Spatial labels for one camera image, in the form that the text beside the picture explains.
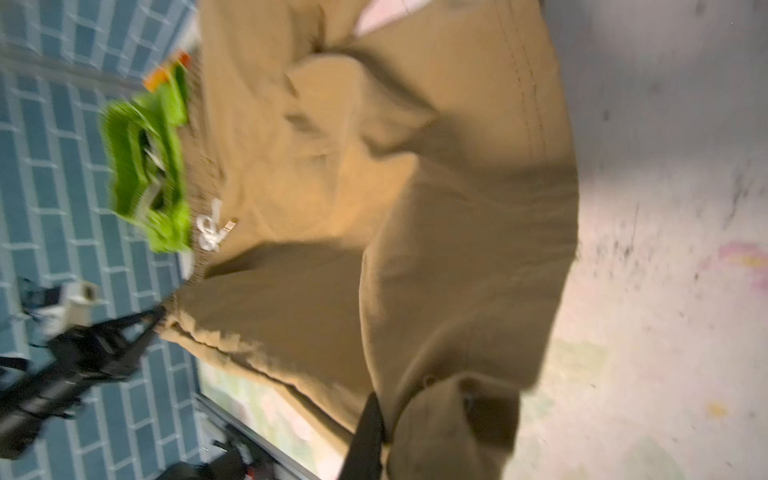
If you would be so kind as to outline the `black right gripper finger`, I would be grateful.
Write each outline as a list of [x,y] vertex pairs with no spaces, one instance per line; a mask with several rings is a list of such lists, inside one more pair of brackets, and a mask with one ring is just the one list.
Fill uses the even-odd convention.
[[339,480],[380,480],[385,425],[379,400],[371,393],[343,462]]

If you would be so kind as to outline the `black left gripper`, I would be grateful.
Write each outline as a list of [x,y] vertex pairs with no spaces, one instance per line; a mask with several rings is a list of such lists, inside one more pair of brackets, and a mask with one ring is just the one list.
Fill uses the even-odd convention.
[[151,309],[103,321],[88,327],[73,326],[47,342],[57,361],[87,379],[119,382],[131,377],[156,337],[166,308]]

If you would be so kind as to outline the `neon green shorts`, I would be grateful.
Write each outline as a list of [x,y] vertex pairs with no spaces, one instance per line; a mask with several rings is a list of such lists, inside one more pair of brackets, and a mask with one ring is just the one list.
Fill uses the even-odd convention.
[[179,131],[188,124],[187,68],[177,65],[155,91],[113,100],[101,114],[110,205],[140,228],[152,251],[190,248],[191,217]]

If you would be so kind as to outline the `orange shorts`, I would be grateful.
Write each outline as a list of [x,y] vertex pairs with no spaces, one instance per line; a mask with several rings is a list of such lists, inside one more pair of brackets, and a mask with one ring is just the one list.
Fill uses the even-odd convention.
[[163,63],[151,70],[143,79],[143,86],[147,91],[155,91],[159,85],[169,81],[173,69],[177,65],[187,67],[190,55],[185,50],[177,50]]

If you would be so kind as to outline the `tan brown shorts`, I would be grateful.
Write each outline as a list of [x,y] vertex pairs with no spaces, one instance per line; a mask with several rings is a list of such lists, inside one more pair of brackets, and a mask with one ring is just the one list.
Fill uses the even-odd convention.
[[497,479],[578,239],[536,1],[203,1],[190,187],[235,227],[160,330],[275,387],[335,447],[365,400],[388,479]]

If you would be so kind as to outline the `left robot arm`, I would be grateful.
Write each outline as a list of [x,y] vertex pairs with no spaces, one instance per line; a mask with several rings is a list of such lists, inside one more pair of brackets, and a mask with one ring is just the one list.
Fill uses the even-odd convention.
[[73,417],[92,387],[134,375],[165,316],[157,305],[92,326],[73,325],[51,339],[46,348],[52,362],[1,391],[1,457],[18,459],[47,420]]

